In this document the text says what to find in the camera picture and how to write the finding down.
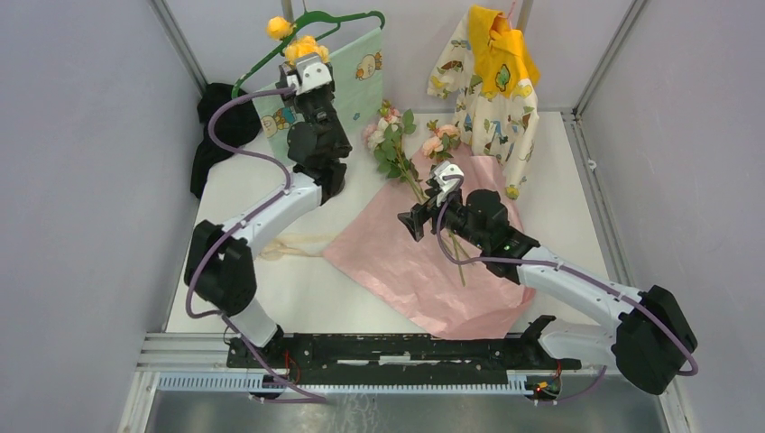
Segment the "pink wrapping paper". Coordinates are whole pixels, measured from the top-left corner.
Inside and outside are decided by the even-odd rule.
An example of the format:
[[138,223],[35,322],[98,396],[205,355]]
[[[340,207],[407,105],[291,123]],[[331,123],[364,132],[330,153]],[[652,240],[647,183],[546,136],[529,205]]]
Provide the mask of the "pink wrapping paper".
[[323,250],[338,271],[319,332],[427,332],[446,339],[504,336],[535,291],[498,279],[480,263],[458,268],[432,235],[418,243],[397,220],[415,202],[405,183],[385,180],[372,154],[356,149],[348,189],[367,199]]

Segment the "cream pink rose stem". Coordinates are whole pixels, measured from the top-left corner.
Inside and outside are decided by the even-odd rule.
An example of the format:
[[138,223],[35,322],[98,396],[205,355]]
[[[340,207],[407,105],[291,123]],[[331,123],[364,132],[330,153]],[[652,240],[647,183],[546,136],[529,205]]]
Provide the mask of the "cream pink rose stem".
[[416,201],[428,200],[421,186],[422,178],[411,157],[406,155],[404,140],[417,130],[410,109],[400,111],[384,99],[377,110],[377,119],[367,125],[362,139],[377,162],[377,170],[386,178],[406,183]]

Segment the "pink peach flower stem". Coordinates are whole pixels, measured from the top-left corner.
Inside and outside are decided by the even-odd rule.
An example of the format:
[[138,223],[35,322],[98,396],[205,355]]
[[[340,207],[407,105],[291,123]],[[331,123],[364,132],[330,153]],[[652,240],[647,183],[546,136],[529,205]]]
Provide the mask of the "pink peach flower stem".
[[461,144],[460,129],[453,124],[438,125],[437,120],[426,123],[431,136],[422,144],[424,157],[441,163],[453,157],[452,151]]

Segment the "beige printed ribbon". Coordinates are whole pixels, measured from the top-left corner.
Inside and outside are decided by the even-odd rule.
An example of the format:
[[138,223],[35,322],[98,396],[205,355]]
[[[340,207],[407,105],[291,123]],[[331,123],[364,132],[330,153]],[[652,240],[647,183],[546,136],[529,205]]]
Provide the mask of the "beige printed ribbon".
[[271,240],[258,254],[258,259],[279,261],[285,257],[318,258],[323,249],[336,238],[332,234],[286,234]]

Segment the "yellow rose stem bunch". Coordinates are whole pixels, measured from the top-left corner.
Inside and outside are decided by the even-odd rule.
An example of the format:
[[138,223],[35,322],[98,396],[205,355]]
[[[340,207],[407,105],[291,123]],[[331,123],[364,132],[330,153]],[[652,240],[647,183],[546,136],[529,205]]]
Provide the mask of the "yellow rose stem bunch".
[[326,46],[319,44],[313,36],[297,36],[297,24],[284,17],[275,16],[270,19],[265,31],[269,38],[280,43],[276,52],[291,66],[295,66],[298,59],[311,54],[317,54],[323,63],[330,62],[330,53]]

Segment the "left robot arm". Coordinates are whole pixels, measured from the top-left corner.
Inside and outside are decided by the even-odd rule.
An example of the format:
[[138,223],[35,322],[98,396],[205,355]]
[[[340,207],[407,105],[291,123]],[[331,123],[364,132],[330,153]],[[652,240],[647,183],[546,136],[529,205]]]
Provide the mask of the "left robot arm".
[[[232,146],[217,134],[217,124],[230,109],[259,97],[279,96],[301,109],[305,119],[289,130],[288,144],[298,159],[291,168],[275,157]],[[203,220],[193,231],[183,274],[186,301],[194,296],[213,305],[208,313],[221,319],[249,345],[248,354],[261,367],[275,366],[283,356],[276,336],[280,325],[256,298],[254,259],[282,231],[323,206],[345,186],[351,151],[332,105],[329,86],[300,93],[294,87],[268,89],[236,97],[215,111],[207,123],[209,141],[223,151],[276,165],[283,181],[268,196],[224,223]]]

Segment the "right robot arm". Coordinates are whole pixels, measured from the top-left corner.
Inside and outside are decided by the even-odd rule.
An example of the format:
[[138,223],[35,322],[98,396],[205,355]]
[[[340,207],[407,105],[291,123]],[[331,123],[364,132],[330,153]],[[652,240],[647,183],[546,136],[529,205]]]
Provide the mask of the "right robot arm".
[[660,395],[678,376],[699,373],[698,340],[674,294],[601,278],[562,260],[536,239],[511,226],[497,192],[477,189],[467,198],[452,192],[397,215],[415,241],[425,226],[444,229],[478,249],[464,262],[481,263],[494,276],[539,290],[594,321],[567,324],[551,319],[521,343],[521,357],[533,368],[557,359],[576,359],[616,369],[638,389]]

